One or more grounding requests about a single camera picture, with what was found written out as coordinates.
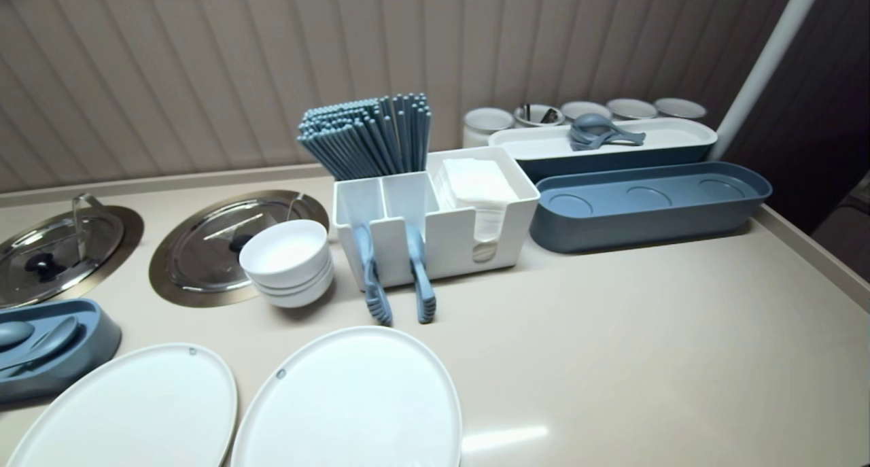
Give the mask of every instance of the countertop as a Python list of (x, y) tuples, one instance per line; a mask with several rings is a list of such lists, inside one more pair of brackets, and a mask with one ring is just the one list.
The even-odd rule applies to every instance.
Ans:
[[(329, 209), (332, 179), (154, 186), (162, 190), (92, 189), (145, 220), (130, 259), (86, 295), (121, 325), (118, 355), (168, 342), (209, 347), (239, 384), (240, 421), (260, 384), (299, 347), (373, 324), (334, 237), (334, 288), (304, 309), (259, 297), (188, 309), (149, 284), (156, 246), (201, 207), (290, 189)], [(43, 203), (52, 197), (63, 194), (43, 191), (30, 198), (40, 203), (0, 209), (0, 238), (69, 210), (66, 201)], [(529, 240), (512, 269), (435, 281), (438, 314), (429, 325), (417, 323), (413, 288), (388, 290), (395, 328), (431, 347), (456, 384), (463, 467), (870, 462), (867, 312), (835, 284), (850, 275), (826, 276), (792, 244), (802, 235), (770, 228), (752, 220), (730, 237), (580, 256)], [(859, 298), (866, 290), (850, 285)], [(0, 461), (46, 403), (0, 409)]]

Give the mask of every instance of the pot lid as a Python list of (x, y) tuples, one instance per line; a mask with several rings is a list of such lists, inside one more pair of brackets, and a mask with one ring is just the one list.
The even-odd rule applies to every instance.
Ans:
[(206, 207), (161, 242), (150, 264), (152, 287), (189, 307), (247, 300), (257, 290), (239, 265), (239, 252), (258, 232), (293, 219), (317, 220), (329, 229), (323, 206), (299, 192), (252, 192)]
[(143, 223), (133, 210), (103, 206), (90, 194), (72, 206), (0, 245), (0, 309), (83, 296), (139, 244)]

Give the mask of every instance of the blue scoop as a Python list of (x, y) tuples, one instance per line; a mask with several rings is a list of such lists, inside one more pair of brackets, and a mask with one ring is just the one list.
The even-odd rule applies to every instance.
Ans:
[(602, 144), (616, 143), (644, 145), (646, 133), (630, 133), (613, 125), (599, 114), (585, 114), (577, 117), (568, 133), (574, 151), (587, 151), (600, 148)]

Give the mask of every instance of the stack of bowls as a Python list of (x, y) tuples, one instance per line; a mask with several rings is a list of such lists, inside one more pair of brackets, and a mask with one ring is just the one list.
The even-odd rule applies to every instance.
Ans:
[(288, 220), (258, 232), (239, 253), (251, 284), (269, 302), (299, 308), (323, 296), (335, 269), (326, 228), (314, 220)]

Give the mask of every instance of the white pole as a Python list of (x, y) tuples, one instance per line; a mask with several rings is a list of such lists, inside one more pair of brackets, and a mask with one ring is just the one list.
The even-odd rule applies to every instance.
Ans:
[(718, 160), (722, 157), (743, 121), (746, 120), (746, 115), (749, 115), (752, 108), (755, 107), (755, 102), (758, 101), (761, 92), (767, 86), (776, 67), (780, 65), (782, 56), (798, 33), (801, 24), (804, 23), (804, 18), (815, 0), (788, 0), (786, 9), (782, 11), (780, 21), (773, 28), (773, 33), (770, 34), (770, 39), (767, 40), (764, 49), (761, 51), (758, 60), (752, 67), (749, 76), (746, 77), (746, 82), (743, 83), (740, 92), (737, 93), (737, 98), (725, 114), (725, 119), (718, 126), (716, 135), (718, 141), (712, 146), (708, 153), (708, 160)]

